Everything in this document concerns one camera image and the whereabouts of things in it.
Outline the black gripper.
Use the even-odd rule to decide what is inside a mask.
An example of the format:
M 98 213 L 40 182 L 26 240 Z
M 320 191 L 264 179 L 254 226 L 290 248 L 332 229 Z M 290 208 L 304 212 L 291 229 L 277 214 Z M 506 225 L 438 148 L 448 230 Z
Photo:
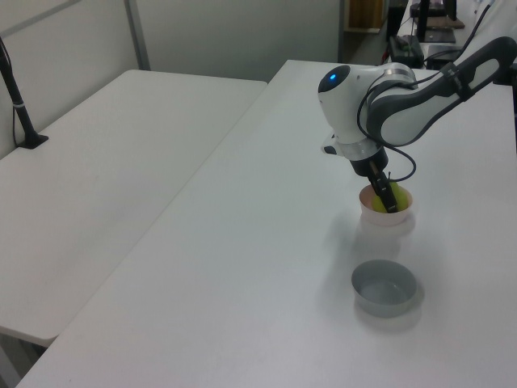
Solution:
M 397 213 L 397 199 L 389 179 L 383 172 L 389 162 L 384 147 L 379 148 L 373 156 L 351 161 L 352 168 L 358 176 L 367 177 L 375 193 L 372 208 L 378 213 Z

